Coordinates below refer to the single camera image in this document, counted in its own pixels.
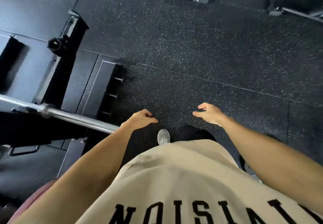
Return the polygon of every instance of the pant leg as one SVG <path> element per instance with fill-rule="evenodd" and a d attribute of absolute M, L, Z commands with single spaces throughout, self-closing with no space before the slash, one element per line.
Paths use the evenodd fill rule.
<path fill-rule="evenodd" d="M 174 141 L 192 141 L 192 140 L 212 140 L 216 142 L 216 139 L 207 130 L 200 130 L 191 125 L 184 125 L 179 128 L 177 135 L 174 136 Z"/>

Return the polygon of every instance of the person's right arm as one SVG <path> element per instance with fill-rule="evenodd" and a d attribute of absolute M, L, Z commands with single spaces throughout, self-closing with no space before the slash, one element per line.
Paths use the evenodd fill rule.
<path fill-rule="evenodd" d="M 248 165 L 266 185 L 323 215 L 323 167 L 269 136 L 250 130 L 214 105 L 198 106 L 196 117 L 224 128 Z"/>

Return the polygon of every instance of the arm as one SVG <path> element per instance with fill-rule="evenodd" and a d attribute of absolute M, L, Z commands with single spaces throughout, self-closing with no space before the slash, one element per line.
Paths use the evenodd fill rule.
<path fill-rule="evenodd" d="M 247 129 L 211 104 L 194 116 L 224 128 L 248 165 L 266 185 L 323 214 L 323 167 L 269 136 Z"/>
<path fill-rule="evenodd" d="M 84 154 L 13 224 L 75 223 L 116 177 L 132 132 L 157 123 L 144 109 Z"/>

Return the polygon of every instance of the white t-shirt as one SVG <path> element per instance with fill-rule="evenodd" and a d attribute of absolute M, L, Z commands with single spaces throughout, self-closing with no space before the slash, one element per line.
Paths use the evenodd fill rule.
<path fill-rule="evenodd" d="M 317 224 L 211 140 L 156 146 L 122 167 L 77 224 Z"/>

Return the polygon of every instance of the gray sneaker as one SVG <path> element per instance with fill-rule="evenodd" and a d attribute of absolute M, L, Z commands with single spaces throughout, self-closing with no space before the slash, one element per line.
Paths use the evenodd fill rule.
<path fill-rule="evenodd" d="M 159 145 L 171 143 L 171 136 L 166 129 L 162 129 L 158 132 L 157 141 Z"/>

